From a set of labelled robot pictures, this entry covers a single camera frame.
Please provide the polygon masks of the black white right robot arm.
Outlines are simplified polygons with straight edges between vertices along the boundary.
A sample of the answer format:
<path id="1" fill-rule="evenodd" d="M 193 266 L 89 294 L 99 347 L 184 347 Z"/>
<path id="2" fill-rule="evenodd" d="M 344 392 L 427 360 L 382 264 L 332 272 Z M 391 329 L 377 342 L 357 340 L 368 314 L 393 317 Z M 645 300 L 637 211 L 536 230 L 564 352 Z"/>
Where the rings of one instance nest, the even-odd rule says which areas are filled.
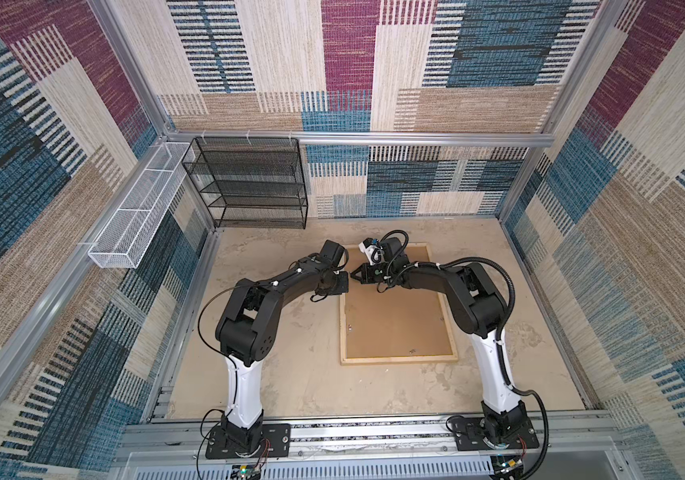
<path id="1" fill-rule="evenodd" d="M 452 318 L 468 334 L 482 384 L 483 418 L 476 427 L 460 417 L 449 431 L 459 438 L 483 434 L 489 449 L 534 448 L 544 454 L 550 444 L 547 410 L 534 390 L 517 388 L 512 379 L 505 345 L 504 327 L 514 305 L 515 288 L 510 275 L 496 262 L 466 257 L 438 264 L 399 260 L 387 264 L 361 264 L 351 277 L 361 284 L 390 289 L 429 290 L 446 297 Z"/>

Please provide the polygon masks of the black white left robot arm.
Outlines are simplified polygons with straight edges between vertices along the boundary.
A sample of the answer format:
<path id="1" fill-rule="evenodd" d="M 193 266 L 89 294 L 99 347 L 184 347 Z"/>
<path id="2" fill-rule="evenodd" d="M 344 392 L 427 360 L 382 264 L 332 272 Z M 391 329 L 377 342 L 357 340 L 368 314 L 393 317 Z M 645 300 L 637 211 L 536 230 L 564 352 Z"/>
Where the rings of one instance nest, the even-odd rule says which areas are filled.
<path id="1" fill-rule="evenodd" d="M 342 252 L 330 257 L 314 253 L 272 278 L 242 279 L 232 289 L 216 327 L 216 340 L 228 366 L 222 430 L 239 448 L 252 452 L 262 442 L 262 361 L 278 338 L 282 309 L 306 293 L 320 299 L 345 293 L 343 256 Z"/>

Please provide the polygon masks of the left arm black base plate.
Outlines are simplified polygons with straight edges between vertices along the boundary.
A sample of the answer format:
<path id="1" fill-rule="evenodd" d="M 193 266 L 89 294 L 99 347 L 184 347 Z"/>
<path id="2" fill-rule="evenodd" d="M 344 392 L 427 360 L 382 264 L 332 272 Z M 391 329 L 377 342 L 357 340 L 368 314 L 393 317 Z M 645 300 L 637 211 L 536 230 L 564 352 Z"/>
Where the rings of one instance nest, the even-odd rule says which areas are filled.
<path id="1" fill-rule="evenodd" d="M 258 423 L 250 429 L 228 423 L 214 428 L 204 456 L 207 460 L 284 458 L 290 455 L 290 440 L 292 426 L 288 423 Z"/>

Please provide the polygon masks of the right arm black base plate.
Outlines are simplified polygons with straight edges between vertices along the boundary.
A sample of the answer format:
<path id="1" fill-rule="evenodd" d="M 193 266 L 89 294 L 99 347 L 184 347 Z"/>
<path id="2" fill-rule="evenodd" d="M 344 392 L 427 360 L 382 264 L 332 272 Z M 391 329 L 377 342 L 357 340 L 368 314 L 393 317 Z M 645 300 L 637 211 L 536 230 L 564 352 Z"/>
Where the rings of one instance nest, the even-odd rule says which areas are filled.
<path id="1" fill-rule="evenodd" d="M 458 451 L 536 450 L 540 439 L 529 419 L 522 426 L 509 430 L 502 440 L 489 440 L 485 435 L 483 417 L 452 415 L 445 426 L 453 436 Z"/>

